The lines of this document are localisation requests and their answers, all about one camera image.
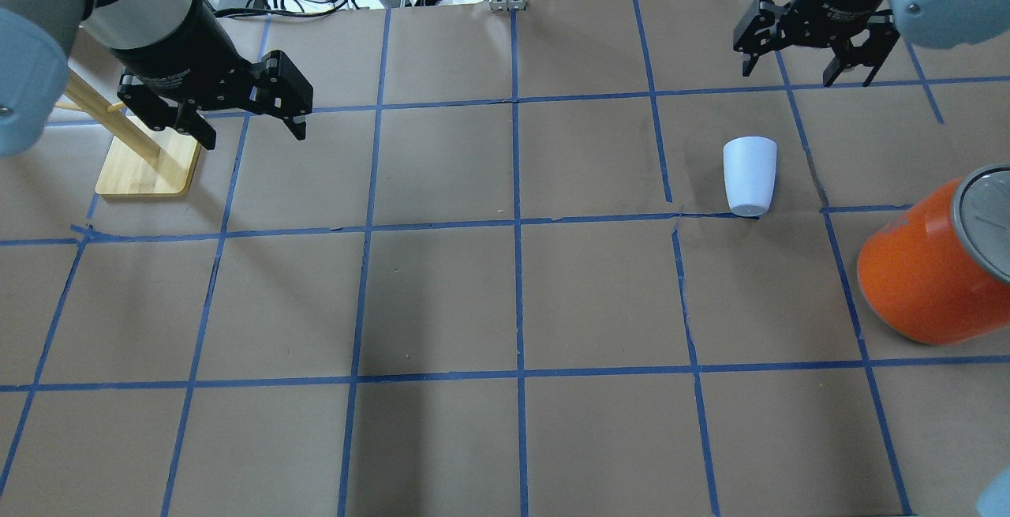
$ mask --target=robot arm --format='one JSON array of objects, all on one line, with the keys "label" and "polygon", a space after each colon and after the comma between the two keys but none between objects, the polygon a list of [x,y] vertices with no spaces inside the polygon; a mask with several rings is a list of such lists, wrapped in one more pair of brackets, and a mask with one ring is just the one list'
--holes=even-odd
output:
[{"label": "robot arm", "polygon": [[213,149],[199,110],[243,108],[305,138],[312,85],[281,50],[243,60],[204,0],[0,0],[0,154],[37,139],[67,81],[78,24],[122,62],[119,99],[145,125]]},{"label": "robot arm", "polygon": [[[831,48],[834,59],[824,71],[830,86],[843,71],[870,67],[864,86],[873,82],[900,34],[926,48],[952,48],[977,43],[1010,28],[1007,0],[792,0],[778,6],[754,0],[733,32],[733,48],[743,53],[743,75],[750,75],[765,54],[790,45]],[[862,45],[852,38],[864,30]]]}]

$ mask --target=blue tape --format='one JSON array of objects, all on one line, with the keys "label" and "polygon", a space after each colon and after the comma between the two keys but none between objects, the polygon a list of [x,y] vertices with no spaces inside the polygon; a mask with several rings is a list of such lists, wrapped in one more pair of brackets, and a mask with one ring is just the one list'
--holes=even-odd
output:
[{"label": "blue tape", "polygon": [[922,90],[926,92],[926,99],[929,100],[929,107],[932,108],[936,121],[938,124],[943,124],[943,114],[940,113],[940,106],[936,103],[936,99],[933,96],[933,90],[929,88],[929,82],[926,79],[926,74],[922,71],[922,64],[919,63],[919,56],[916,56],[915,48],[913,48],[912,43],[909,42],[908,39],[905,39],[905,48],[908,49],[908,56],[912,58],[912,65],[915,67],[916,74],[919,75]]},{"label": "blue tape", "polygon": [[615,377],[693,374],[692,366],[568,367],[559,370],[526,370],[527,378]]},{"label": "blue tape", "polygon": [[674,201],[670,191],[670,172],[667,169],[667,148],[663,145],[663,126],[660,124],[660,104],[655,100],[655,79],[652,76],[652,58],[648,53],[648,38],[645,36],[645,23],[641,19],[641,6],[638,0],[631,0],[634,5],[635,23],[638,24],[638,38],[641,39],[641,56],[645,59],[645,79],[648,82],[648,99],[652,107],[652,129],[655,132],[655,147],[660,154],[660,175],[663,179],[663,193],[667,203]]},{"label": "blue tape", "polygon": [[95,210],[98,208],[98,194],[91,194],[91,204],[88,205],[88,212],[85,214],[84,219],[91,221],[91,218],[95,217]]},{"label": "blue tape", "polygon": [[354,107],[317,107],[312,113],[361,113],[361,111],[376,110],[375,104],[358,104]]},{"label": "blue tape", "polygon": [[677,263],[677,287],[681,298],[681,312],[684,316],[684,336],[688,343],[688,357],[691,359],[691,370],[695,384],[695,409],[698,411],[698,429],[701,434],[701,450],[705,459],[705,480],[708,482],[708,498],[712,514],[720,517],[719,493],[715,483],[715,462],[712,459],[712,443],[708,433],[708,415],[705,412],[705,394],[701,385],[701,369],[698,364],[698,349],[691,334],[690,313],[688,313],[688,298],[685,291],[684,254],[681,253],[681,237],[677,230],[671,235],[674,244],[674,261]]},{"label": "blue tape", "polygon": [[347,390],[347,412],[343,424],[343,451],[340,456],[340,484],[337,490],[336,514],[343,517],[347,510],[347,480],[350,474],[350,448],[355,430],[355,409],[358,404],[358,374],[362,361],[362,332],[365,325],[365,302],[369,283],[369,262],[372,253],[372,223],[375,220],[376,182],[379,180],[379,145],[382,136],[383,100],[386,94],[386,67],[389,60],[389,28],[392,10],[386,9],[383,23],[382,57],[379,63],[379,92],[376,95],[376,128],[372,138],[372,176],[369,179],[369,205],[365,222],[365,244],[362,273],[358,283],[358,312],[355,318],[355,344],[350,359],[350,384]]},{"label": "blue tape", "polygon": [[722,88],[722,89],[673,89],[660,90],[656,96],[691,96],[691,94],[733,94],[740,92],[782,92],[783,85],[758,85],[752,88]]},{"label": "blue tape", "polygon": [[347,385],[349,377],[300,378],[235,378],[235,380],[195,381],[195,389],[245,389],[256,387],[312,387],[313,385]]},{"label": "blue tape", "polygon": [[997,75],[992,78],[941,78],[926,79],[930,85],[960,85],[961,83],[1004,83],[1010,82],[1010,75]]},{"label": "blue tape", "polygon": [[327,226],[315,226],[310,229],[263,229],[263,230],[230,230],[228,239],[247,239],[248,237],[284,237],[297,235],[329,235],[329,233],[364,233],[364,226],[338,226],[336,229]]},{"label": "blue tape", "polygon": [[46,244],[78,244],[77,239],[10,239],[0,240],[0,247],[36,247]]},{"label": "blue tape", "polygon": [[[874,82],[875,88],[915,88],[922,85],[922,82]],[[863,83],[832,83],[830,88],[816,83],[805,83],[805,85],[790,85],[793,90],[814,90],[814,89],[863,89]]]},{"label": "blue tape", "polygon": [[38,392],[69,391],[138,391],[153,389],[186,389],[185,381],[140,381],[118,383],[48,383],[40,384]]},{"label": "blue tape", "polygon": [[821,204],[824,207],[831,207],[831,202],[827,196],[827,189],[824,186],[824,183],[821,182],[820,177],[817,175],[817,169],[814,165],[814,153],[810,147],[810,140],[807,139],[807,131],[803,126],[803,118],[800,117],[800,107],[796,103],[796,94],[793,92],[793,85],[791,85],[789,81],[789,71],[786,71],[786,62],[782,59],[782,53],[777,50],[775,53],[775,60],[779,63],[779,72],[782,74],[782,81],[786,84],[786,96],[789,97],[789,108],[793,111],[793,120],[796,122],[796,131],[800,135],[800,143],[803,145],[803,152],[807,154],[807,165],[810,168],[810,175],[814,180],[814,186],[817,187],[818,197],[820,197]]},{"label": "blue tape", "polygon": [[1010,355],[966,355],[963,357],[910,357],[870,359],[873,367],[985,366],[1010,364]]},{"label": "blue tape", "polygon": [[844,212],[875,212],[875,211],[906,211],[912,208],[911,204],[906,205],[854,205],[854,207],[840,208],[840,207],[830,207],[822,208],[822,212],[829,212],[829,214],[844,214]]},{"label": "blue tape", "polygon": [[[267,49],[267,39],[270,35],[271,19],[267,17],[264,23],[263,35],[260,39],[260,57],[264,56]],[[186,386],[186,397],[183,399],[182,413],[179,415],[179,429],[176,432],[176,443],[172,450],[172,462],[169,467],[169,477],[165,484],[165,496],[162,499],[162,517],[168,517],[169,509],[172,505],[172,495],[176,484],[176,475],[179,472],[179,458],[182,455],[183,442],[186,438],[186,427],[189,424],[190,408],[193,404],[193,392],[195,389],[197,373],[200,369],[200,357],[203,354],[203,341],[207,333],[207,320],[210,319],[210,309],[214,298],[214,288],[217,287],[217,276],[221,266],[221,258],[224,255],[224,244],[227,240],[228,221],[231,219],[231,204],[235,197],[235,186],[238,183],[238,171],[241,169],[242,153],[245,150],[245,138],[248,136],[249,120],[251,114],[242,113],[242,128],[238,136],[238,147],[235,150],[234,164],[231,167],[231,179],[228,182],[228,194],[224,200],[224,211],[221,217],[221,226],[217,235],[217,249],[214,253],[214,265],[210,270],[210,279],[207,281],[207,294],[204,298],[203,311],[200,313],[200,326],[197,330],[196,343],[193,349],[193,358],[190,363],[190,373]]]},{"label": "blue tape", "polygon": [[570,103],[580,100],[644,99],[648,92],[603,92],[596,94],[560,94],[560,96],[522,96],[516,103]]},{"label": "blue tape", "polygon": [[[890,359],[870,359],[872,367],[931,367],[931,366],[995,366],[1010,364],[1010,355],[964,355],[944,357],[899,357]],[[523,370],[524,378],[581,378],[581,377],[621,377],[642,375],[688,375],[698,371],[702,374],[756,373],[756,372],[805,372],[819,370],[853,370],[865,367],[862,359],[840,359],[839,361],[786,361],[776,364],[713,364],[692,366],[632,366],[632,367],[566,367],[565,369]],[[492,372],[447,372],[433,374],[400,374],[383,376],[360,376],[359,385],[381,385],[387,383],[423,383],[432,381],[483,381],[518,378],[518,370]],[[245,387],[302,387],[303,385],[347,385],[354,378],[349,376],[304,377],[304,378],[238,378],[238,380],[197,380],[195,389],[222,389]],[[66,392],[66,391],[116,391],[148,389],[186,389],[187,381],[152,382],[111,382],[111,383],[55,383],[39,385],[0,385],[0,392]]]},{"label": "blue tape", "polygon": [[[519,99],[519,29],[516,10],[509,12],[512,56],[512,99]],[[515,347],[516,347],[516,420],[519,434],[519,514],[529,517],[529,472],[526,456],[526,344],[523,335],[522,301],[522,187],[520,158],[519,103],[512,103],[512,217],[515,219]]]},{"label": "blue tape", "polygon": [[790,361],[780,364],[722,364],[699,366],[703,374],[736,374],[754,372],[807,372],[818,370],[863,369],[862,359],[849,361]]},{"label": "blue tape", "polygon": [[860,346],[860,355],[863,357],[863,368],[867,374],[867,383],[870,385],[870,394],[874,401],[874,410],[877,412],[877,421],[881,427],[881,437],[884,438],[884,448],[887,450],[888,462],[891,466],[891,475],[894,478],[894,485],[898,491],[898,499],[901,501],[902,511],[906,515],[912,514],[912,506],[908,501],[908,492],[905,490],[905,481],[901,475],[901,467],[898,463],[898,454],[894,449],[894,441],[891,439],[891,429],[888,426],[887,415],[884,413],[884,404],[881,400],[880,390],[877,388],[877,377],[874,375],[873,363],[870,360],[870,351],[867,349],[867,342],[863,337],[863,326],[860,323],[858,313],[855,311],[855,301],[852,298],[851,286],[848,282],[848,275],[845,273],[845,263],[841,258],[841,250],[838,247],[838,238],[834,233],[834,225],[831,222],[831,215],[824,212],[824,228],[827,230],[827,237],[831,244],[831,251],[834,255],[834,265],[838,270],[838,279],[841,281],[841,288],[845,294],[845,304],[848,307],[848,315],[852,320],[852,329],[855,332],[855,340]]},{"label": "blue tape", "polygon": [[14,456],[17,454],[17,447],[21,443],[21,435],[24,433],[24,425],[28,422],[28,413],[31,410],[31,405],[35,400],[35,393],[37,392],[38,385],[42,380],[42,372],[45,370],[45,360],[49,356],[49,349],[53,348],[53,339],[57,334],[57,327],[60,326],[60,318],[63,315],[64,307],[67,304],[67,297],[70,294],[70,288],[73,286],[74,277],[77,276],[77,270],[81,266],[81,258],[84,255],[84,249],[88,246],[88,237],[84,237],[77,244],[77,254],[74,254],[74,262],[71,265],[70,273],[67,275],[67,281],[64,284],[64,290],[60,293],[60,300],[57,301],[57,308],[53,313],[53,320],[49,322],[49,329],[45,333],[45,341],[42,344],[42,352],[38,357],[38,364],[35,365],[35,374],[32,377],[31,385],[28,390],[28,395],[24,400],[24,408],[21,409],[21,416],[18,417],[17,427],[14,429],[14,438],[10,443],[10,449],[7,450],[7,458],[4,459],[3,471],[0,473],[0,497],[3,497],[4,488],[7,487],[7,479],[10,477],[10,469],[14,463]]}]

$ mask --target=grid square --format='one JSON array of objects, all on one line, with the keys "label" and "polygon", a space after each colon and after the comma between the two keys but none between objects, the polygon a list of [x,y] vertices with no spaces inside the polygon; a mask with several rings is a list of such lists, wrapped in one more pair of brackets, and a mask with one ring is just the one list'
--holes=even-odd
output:
[{"label": "grid square", "polygon": [[71,237],[111,140],[100,125],[49,126],[27,152],[0,158],[0,239]]},{"label": "grid square", "polygon": [[169,514],[335,515],[346,405],[346,385],[198,389]]},{"label": "grid square", "polygon": [[8,447],[14,439],[14,432],[17,430],[18,421],[21,420],[21,410],[24,409],[24,400],[27,396],[27,392],[0,392],[0,452],[9,451]]},{"label": "grid square", "polygon": [[526,369],[687,365],[672,228],[523,226]]},{"label": "grid square", "polygon": [[1010,75],[1010,34],[1002,34],[977,45],[949,49],[915,46],[915,56],[927,78],[1000,78]]},{"label": "grid square", "polygon": [[511,27],[488,6],[394,9],[384,103],[512,96]]},{"label": "grid square", "polygon": [[690,375],[527,378],[530,515],[710,515]]},{"label": "grid square", "polygon": [[855,263],[860,257],[863,243],[887,223],[898,219],[902,211],[855,212],[855,214],[831,215],[831,222],[838,239],[838,249],[844,258],[845,273],[851,284],[852,301],[858,313],[863,336],[867,349],[875,359],[896,357],[950,357],[974,355],[1010,354],[1010,330],[1002,330],[956,345],[925,345],[905,338],[884,323],[873,308],[867,304]]},{"label": "grid square", "polygon": [[1010,96],[1010,82],[934,85],[931,89],[951,142],[956,145],[957,171],[950,179],[1010,161],[1010,110],[987,106],[992,97]]},{"label": "grid square", "polygon": [[957,147],[922,88],[801,90],[796,102],[836,207],[915,203],[956,176]]},{"label": "grid square", "polygon": [[296,142],[274,118],[249,122],[228,229],[364,225],[375,113],[318,113]]},{"label": "grid square", "polygon": [[671,211],[648,99],[519,107],[523,217]]},{"label": "grid square", "polygon": [[860,358],[821,215],[685,219],[680,240],[700,363]]},{"label": "grid square", "polygon": [[744,78],[742,56],[733,50],[733,27],[751,2],[639,0],[656,90],[782,85],[775,56]]},{"label": "grid square", "polygon": [[197,235],[221,229],[241,135],[241,118],[209,118],[217,146],[202,150],[190,190],[180,197],[99,197],[92,223],[114,235]]},{"label": "grid square", "polygon": [[186,380],[215,246],[213,240],[87,246],[43,383]]},{"label": "grid square", "polygon": [[347,376],[361,233],[229,239],[200,378]]},{"label": "grid square", "polygon": [[511,226],[375,233],[364,375],[514,370]]},{"label": "grid square", "polygon": [[362,385],[347,515],[519,515],[515,380]]},{"label": "grid square", "polygon": [[512,109],[386,110],[375,222],[512,219]]},{"label": "grid square", "polygon": [[902,513],[863,370],[702,376],[726,517]]},{"label": "grid square", "polygon": [[185,392],[40,392],[3,515],[158,515]]},{"label": "grid square", "polygon": [[[375,104],[385,14],[385,10],[344,10],[321,20],[274,20],[267,50],[284,49],[294,61],[312,83],[315,107]],[[309,118],[308,139],[317,117]]]},{"label": "grid square", "polygon": [[1010,366],[881,367],[877,386],[911,506],[975,516],[1010,459]]},{"label": "grid square", "polygon": [[0,247],[0,385],[27,385],[77,247]]},{"label": "grid square", "polygon": [[[775,0],[779,5],[784,5],[790,0]],[[882,7],[887,9],[890,4],[885,0]],[[862,43],[866,38],[866,33],[854,38],[855,43]],[[786,71],[789,74],[791,85],[823,85],[824,68],[828,67],[834,54],[829,48],[805,48],[805,46],[793,45],[782,50],[782,61],[786,64]],[[769,64],[778,64],[774,54],[768,54],[762,61]],[[869,67],[856,67],[851,71],[845,71],[838,76],[839,83],[860,83],[866,81],[870,75]],[[916,82],[919,81],[919,73],[912,64],[912,56],[909,56],[904,39],[899,39],[891,56],[884,62],[884,67],[874,77],[875,82]]]},{"label": "grid square", "polygon": [[521,96],[648,90],[631,0],[589,2],[533,0],[516,15]]},{"label": "grid square", "polygon": [[779,145],[772,212],[821,208],[785,92],[661,96],[659,104],[678,211],[729,211],[722,146],[742,135],[765,135]]}]

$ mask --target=gray lid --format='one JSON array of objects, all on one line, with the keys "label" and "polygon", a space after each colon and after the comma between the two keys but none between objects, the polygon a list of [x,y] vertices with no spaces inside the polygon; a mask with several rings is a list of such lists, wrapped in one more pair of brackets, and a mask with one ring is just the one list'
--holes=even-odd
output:
[{"label": "gray lid", "polygon": [[1010,165],[975,171],[953,197],[957,237],[976,263],[1010,284]]}]

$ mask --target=blue tape grid line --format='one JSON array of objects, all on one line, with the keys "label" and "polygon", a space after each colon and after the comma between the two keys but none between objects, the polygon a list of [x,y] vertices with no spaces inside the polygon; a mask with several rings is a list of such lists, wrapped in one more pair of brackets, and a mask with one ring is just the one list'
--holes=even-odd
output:
[{"label": "blue tape grid line", "polygon": [[919,75],[919,81],[922,82],[922,90],[926,92],[926,99],[929,100],[929,106],[933,110],[936,121],[939,124],[943,124],[943,114],[940,113],[940,106],[936,103],[935,97],[933,97],[933,90],[929,88],[929,82],[926,81],[926,74],[922,70],[922,64],[919,63],[919,56],[916,56],[915,48],[913,48],[911,41],[908,41],[908,39],[905,39],[905,48],[908,49],[908,56],[912,58],[912,65],[915,67],[916,74]]},{"label": "blue tape grid line", "polygon": [[[519,97],[519,30],[516,10],[510,10],[510,48],[512,56],[512,99]],[[526,457],[526,347],[523,336],[522,300],[522,187],[519,135],[519,102],[512,103],[512,217],[515,236],[515,348],[516,348],[516,413],[519,435],[519,514],[529,517],[529,473]]]},{"label": "blue tape grid line", "polygon": [[817,187],[817,194],[820,197],[821,204],[828,208],[831,207],[830,198],[827,196],[827,189],[824,183],[817,175],[817,166],[814,164],[814,153],[813,149],[810,147],[810,140],[807,139],[807,131],[803,126],[803,118],[800,117],[800,107],[796,102],[796,94],[793,92],[793,85],[789,81],[789,72],[786,71],[786,62],[782,59],[782,53],[776,50],[775,60],[779,63],[779,72],[782,74],[782,81],[786,84],[786,96],[789,97],[789,108],[793,111],[793,120],[796,122],[796,131],[800,135],[800,143],[803,145],[803,152],[807,157],[807,165],[810,168],[810,176],[814,182],[814,186]]},{"label": "blue tape grid line", "polygon": [[674,203],[673,194],[670,191],[670,173],[667,169],[667,149],[663,145],[663,126],[660,124],[660,104],[655,99],[655,79],[652,76],[652,58],[648,53],[648,38],[645,36],[645,23],[641,18],[641,4],[638,0],[631,0],[634,5],[635,23],[638,24],[638,38],[641,39],[641,56],[645,59],[645,79],[648,82],[648,100],[652,107],[652,128],[655,131],[655,147],[660,153],[660,173],[663,176],[663,193],[667,196],[667,203]]},{"label": "blue tape grid line", "polygon": [[[260,56],[264,56],[267,48],[267,37],[270,34],[271,19],[268,17],[264,23],[263,35],[260,39]],[[196,388],[196,378],[200,369],[200,357],[203,352],[203,341],[207,333],[207,322],[210,319],[210,309],[214,300],[214,288],[217,287],[217,276],[220,272],[221,258],[224,254],[224,243],[227,240],[228,219],[231,217],[231,203],[235,197],[235,186],[238,183],[238,171],[241,169],[242,152],[245,150],[245,138],[248,135],[249,120],[251,114],[241,113],[242,128],[238,138],[238,149],[235,150],[235,161],[231,168],[231,179],[228,183],[228,194],[224,201],[224,211],[221,217],[220,230],[217,233],[217,249],[214,253],[214,265],[210,270],[210,280],[207,281],[207,294],[204,298],[203,311],[200,315],[200,326],[197,330],[196,344],[193,349],[193,358],[190,363],[190,373],[186,382],[186,396],[183,399],[183,409],[179,416],[179,429],[176,432],[176,444],[172,450],[172,462],[169,467],[169,477],[165,484],[165,496],[162,499],[162,517],[168,517],[169,509],[172,505],[172,495],[175,489],[176,476],[179,472],[179,459],[182,456],[183,442],[186,438],[186,426],[189,423],[190,408],[193,405],[193,392]]]},{"label": "blue tape grid line", "polygon": [[712,444],[708,434],[708,415],[705,413],[705,395],[701,384],[701,368],[698,364],[698,349],[695,347],[691,334],[690,313],[685,291],[684,257],[681,254],[681,237],[677,230],[671,235],[674,243],[674,261],[677,263],[677,286],[680,289],[681,312],[684,315],[684,333],[688,343],[688,357],[691,359],[691,370],[695,384],[695,408],[698,411],[698,429],[701,433],[701,451],[705,460],[705,479],[708,482],[708,498],[715,517],[721,517],[719,511],[719,495],[715,485],[715,463],[712,460]]},{"label": "blue tape grid line", "polygon": [[355,318],[355,344],[350,359],[350,383],[347,390],[346,419],[343,426],[343,453],[340,458],[340,482],[337,490],[336,514],[343,517],[347,510],[347,484],[350,474],[350,448],[354,443],[355,409],[358,404],[359,370],[362,361],[362,332],[365,326],[365,302],[369,284],[369,262],[372,251],[372,222],[375,220],[376,182],[379,179],[379,139],[382,135],[383,100],[386,93],[386,65],[389,58],[389,29],[392,10],[386,9],[382,35],[382,57],[379,64],[379,92],[376,96],[375,135],[372,138],[372,176],[369,180],[369,205],[365,222],[365,244],[362,249],[362,273],[358,283],[358,313]]},{"label": "blue tape grid line", "polygon": [[24,407],[21,409],[21,416],[17,420],[17,427],[14,430],[14,438],[11,440],[10,448],[7,449],[7,457],[4,459],[3,472],[0,473],[0,497],[3,496],[4,489],[7,487],[7,478],[10,477],[10,469],[14,463],[14,456],[17,454],[17,447],[21,443],[21,436],[24,433],[24,425],[28,422],[28,413],[31,410],[31,405],[35,400],[35,394],[38,392],[38,386],[42,378],[42,372],[45,370],[45,360],[49,356],[49,349],[53,347],[53,338],[57,334],[57,327],[60,325],[60,317],[63,315],[64,307],[67,304],[67,297],[70,294],[70,288],[74,283],[74,277],[77,276],[77,270],[80,268],[81,258],[84,255],[84,249],[87,247],[88,237],[83,237],[77,244],[77,254],[74,254],[74,262],[71,265],[70,273],[67,275],[67,283],[64,284],[64,290],[60,294],[60,300],[57,301],[56,311],[53,313],[53,320],[49,322],[49,329],[45,334],[45,343],[42,344],[42,352],[38,357],[38,364],[35,365],[35,374],[32,377],[31,385],[29,385],[27,391],[28,395],[24,399]]},{"label": "blue tape grid line", "polygon": [[858,313],[855,311],[855,301],[852,298],[851,284],[849,284],[848,275],[845,273],[845,265],[841,258],[841,250],[838,247],[838,239],[834,233],[831,215],[827,214],[827,212],[824,214],[824,226],[827,229],[827,236],[831,243],[831,251],[834,254],[834,263],[838,269],[841,287],[845,292],[845,304],[848,306],[848,315],[852,320],[852,329],[855,332],[855,340],[860,346],[860,355],[863,357],[863,368],[866,370],[867,382],[870,385],[870,394],[874,401],[874,409],[877,410],[877,421],[880,424],[881,435],[884,438],[884,448],[887,451],[888,462],[891,463],[891,474],[894,478],[895,488],[898,489],[898,499],[901,501],[901,509],[905,515],[911,515],[912,506],[908,501],[905,480],[902,478],[901,467],[898,463],[898,454],[894,449],[894,441],[891,439],[891,430],[888,426],[887,415],[884,413],[884,403],[881,400],[880,390],[877,387],[877,376],[874,375],[874,366],[870,360],[867,342],[863,337],[863,326],[860,323]]},{"label": "blue tape grid line", "polygon": [[[835,266],[836,269],[838,270],[838,276],[839,280],[841,281],[842,290],[844,291],[845,302],[846,305],[848,306],[848,312],[855,333],[856,343],[858,344],[860,347],[860,355],[862,357],[864,371],[866,372],[867,384],[870,387],[871,397],[873,398],[874,409],[877,412],[877,421],[880,424],[881,435],[884,438],[884,446],[887,451],[888,462],[891,466],[891,474],[892,477],[894,478],[895,488],[898,492],[898,498],[901,500],[902,510],[906,515],[910,515],[912,513],[911,504],[908,501],[908,493],[905,490],[905,482],[902,479],[901,468],[898,463],[898,456],[894,449],[894,442],[892,442],[891,440],[891,431],[888,426],[887,415],[884,412],[884,405],[881,400],[880,390],[877,387],[877,378],[874,375],[873,365],[870,363],[870,352],[868,351],[867,343],[863,338],[863,327],[860,323],[858,315],[855,312],[855,304],[852,298],[851,286],[848,282],[848,276],[845,273],[844,262],[841,258],[841,250],[838,247],[838,240],[834,233],[834,226],[832,225],[831,222],[831,214],[828,210],[831,207],[831,203],[827,191],[823,183],[821,182],[821,179],[817,175],[816,165],[813,158],[813,151],[810,147],[810,142],[807,139],[806,131],[803,126],[803,118],[801,117],[800,110],[797,107],[796,97],[794,96],[793,87],[792,85],[790,85],[789,71],[786,68],[786,63],[785,61],[783,61],[782,53],[779,53],[779,50],[776,50],[775,57],[776,61],[779,64],[779,71],[782,74],[782,81],[786,86],[786,93],[787,96],[789,96],[789,103],[790,107],[793,110],[793,117],[796,118],[796,128],[800,135],[800,140],[803,143],[803,149],[807,154],[807,162],[810,165],[810,173],[814,179],[814,182],[817,185],[818,193],[820,194],[821,197],[821,203],[824,208],[824,210],[822,211],[822,215],[824,218],[824,226],[825,229],[827,230],[827,236],[829,243],[831,245],[831,251],[834,255]],[[921,71],[919,71],[919,74],[920,78],[922,78],[924,81],[925,78],[924,76],[921,76]],[[932,99],[932,94],[929,91],[928,86],[924,85],[924,88],[926,89],[927,97]],[[934,110],[934,113],[937,115],[937,117],[939,117],[938,110]]]},{"label": "blue tape grid line", "polygon": [[[947,357],[907,357],[870,359],[877,369],[937,366],[998,366],[1010,364],[1010,355],[966,355]],[[623,377],[643,375],[743,374],[762,372],[811,372],[830,370],[862,370],[863,359],[837,359],[837,361],[790,361],[772,364],[714,364],[688,366],[637,366],[637,367],[571,367],[570,369],[525,370],[526,378],[577,378]],[[492,372],[447,372],[430,374],[396,374],[384,376],[359,376],[358,385],[385,385],[389,383],[423,383],[432,381],[483,381],[518,378],[518,370]],[[238,389],[257,387],[303,387],[303,385],[349,385],[350,376],[303,378],[235,378],[235,380],[197,380],[195,389]],[[156,389],[186,389],[188,381],[147,381],[112,383],[43,383],[39,385],[0,385],[0,392],[70,392],[70,391],[129,391]]]}]

